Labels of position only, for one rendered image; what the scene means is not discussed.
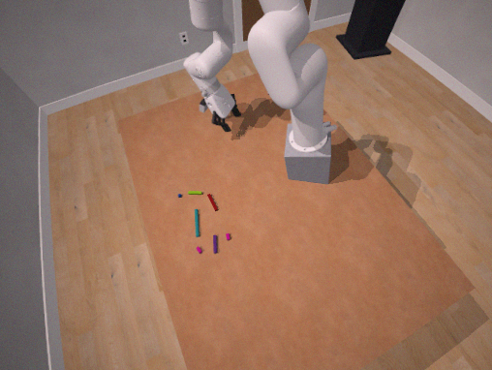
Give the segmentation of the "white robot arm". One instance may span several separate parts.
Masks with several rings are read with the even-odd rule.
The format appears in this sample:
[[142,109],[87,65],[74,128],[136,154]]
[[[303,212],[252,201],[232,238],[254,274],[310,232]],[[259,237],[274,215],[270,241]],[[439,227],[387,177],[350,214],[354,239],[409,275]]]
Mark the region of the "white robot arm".
[[[328,132],[337,129],[335,124],[326,127],[329,121],[323,123],[325,52],[315,44],[299,46],[310,30],[304,0],[259,1],[264,16],[248,35],[249,54],[272,101],[291,110],[291,147],[301,153],[319,151]],[[221,86],[216,75],[231,60],[233,36],[223,20],[223,0],[189,0],[189,5],[194,26],[213,32],[213,44],[184,61],[204,97]]]

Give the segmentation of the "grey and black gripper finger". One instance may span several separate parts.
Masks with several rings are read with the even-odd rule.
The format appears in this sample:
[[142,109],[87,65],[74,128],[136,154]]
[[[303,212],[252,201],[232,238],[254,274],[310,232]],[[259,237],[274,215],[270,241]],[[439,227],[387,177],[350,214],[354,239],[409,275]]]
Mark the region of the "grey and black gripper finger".
[[219,117],[219,116],[217,115],[216,111],[214,110],[214,111],[213,111],[213,116],[212,116],[212,124],[215,124],[215,125],[221,126],[225,132],[230,132],[230,131],[231,131],[231,128],[230,128],[230,127],[229,127],[229,125],[225,122],[225,118],[222,118],[222,122],[218,122],[218,121],[217,121],[217,118],[218,118],[218,121],[221,121],[221,117]]
[[232,95],[232,97],[233,97],[233,99],[234,99],[234,101],[235,101],[235,105],[234,105],[234,107],[232,108],[232,110],[231,110],[231,111],[232,111],[232,113],[233,113],[233,115],[234,115],[235,117],[236,117],[236,116],[241,116],[241,113],[239,112],[239,110],[238,110],[238,108],[237,108],[237,104],[236,104],[236,99],[235,99],[235,96],[234,96],[234,94],[231,94],[231,95]]

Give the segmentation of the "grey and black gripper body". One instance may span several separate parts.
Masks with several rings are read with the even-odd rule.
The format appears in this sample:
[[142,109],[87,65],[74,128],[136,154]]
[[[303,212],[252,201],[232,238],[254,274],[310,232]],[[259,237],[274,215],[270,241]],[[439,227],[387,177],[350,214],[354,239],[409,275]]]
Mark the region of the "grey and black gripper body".
[[215,110],[221,118],[226,118],[234,107],[235,101],[228,89],[222,83],[220,84],[221,86],[216,92],[205,96],[204,99],[212,114]]

